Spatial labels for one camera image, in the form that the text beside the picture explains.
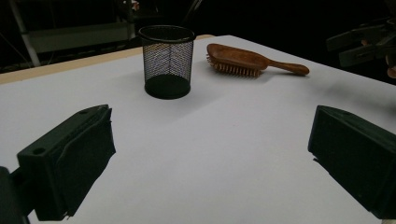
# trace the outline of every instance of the white table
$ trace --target white table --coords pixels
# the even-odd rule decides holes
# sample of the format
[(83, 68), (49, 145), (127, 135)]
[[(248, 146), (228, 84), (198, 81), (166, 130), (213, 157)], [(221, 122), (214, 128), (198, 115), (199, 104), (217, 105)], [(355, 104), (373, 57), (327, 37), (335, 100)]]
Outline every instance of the white table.
[[(209, 43), (311, 72), (220, 75), (206, 61)], [(395, 97), (387, 83), (235, 36), (209, 37), (195, 41), (191, 92), (176, 100), (146, 94), (141, 54), (0, 85), (0, 165), (14, 171), (20, 150), (79, 110), (108, 104), (117, 153), (64, 223), (379, 224), (307, 145), (318, 105), (396, 133)], [(39, 223), (34, 212), (29, 218)]]

